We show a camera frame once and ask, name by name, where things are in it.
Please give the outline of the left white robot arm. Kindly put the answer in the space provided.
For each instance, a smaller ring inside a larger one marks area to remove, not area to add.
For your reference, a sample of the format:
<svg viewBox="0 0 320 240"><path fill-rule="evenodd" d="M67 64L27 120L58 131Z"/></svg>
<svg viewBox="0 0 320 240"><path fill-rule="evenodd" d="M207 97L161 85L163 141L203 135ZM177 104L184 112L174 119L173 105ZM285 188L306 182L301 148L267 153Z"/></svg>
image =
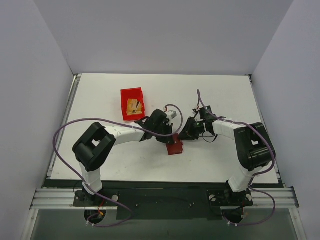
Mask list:
<svg viewBox="0 0 320 240"><path fill-rule="evenodd" d="M129 127L103 126L99 122L93 123L72 148L84 178L82 185L86 192L85 200L92 206L102 202L103 185L100 168L114 146L149 140L153 137L149 132L160 134L155 137L158 142L173 144L171 121L175 117L177 117L176 111L156 109L151 116L137 120Z"/></svg>

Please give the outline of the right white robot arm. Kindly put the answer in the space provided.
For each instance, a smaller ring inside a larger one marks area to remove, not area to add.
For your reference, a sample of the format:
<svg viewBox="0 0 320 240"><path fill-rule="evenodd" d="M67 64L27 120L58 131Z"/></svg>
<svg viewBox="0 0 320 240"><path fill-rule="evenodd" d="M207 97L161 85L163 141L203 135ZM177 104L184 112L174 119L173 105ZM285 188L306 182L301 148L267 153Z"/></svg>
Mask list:
<svg viewBox="0 0 320 240"><path fill-rule="evenodd" d="M195 116L187 119L178 138L194 141L210 133L215 138L223 136L235 141L239 170L226 182L229 189L223 192L224 201L236 204L252 184L255 176L276 158L275 149L261 122L245 125L225 117L217 117L207 105L195 109Z"/></svg>

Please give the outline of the red leather card holder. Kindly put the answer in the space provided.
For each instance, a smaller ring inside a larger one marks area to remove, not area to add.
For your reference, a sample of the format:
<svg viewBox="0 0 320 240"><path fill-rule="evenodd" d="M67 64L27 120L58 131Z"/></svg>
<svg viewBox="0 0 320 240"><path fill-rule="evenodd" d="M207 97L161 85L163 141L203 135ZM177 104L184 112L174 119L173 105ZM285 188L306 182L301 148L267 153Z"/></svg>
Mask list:
<svg viewBox="0 0 320 240"><path fill-rule="evenodd" d="M169 156L178 155L183 153L183 142L179 139L179 134L176 133L172 136L173 143L167 143L166 149Z"/></svg>

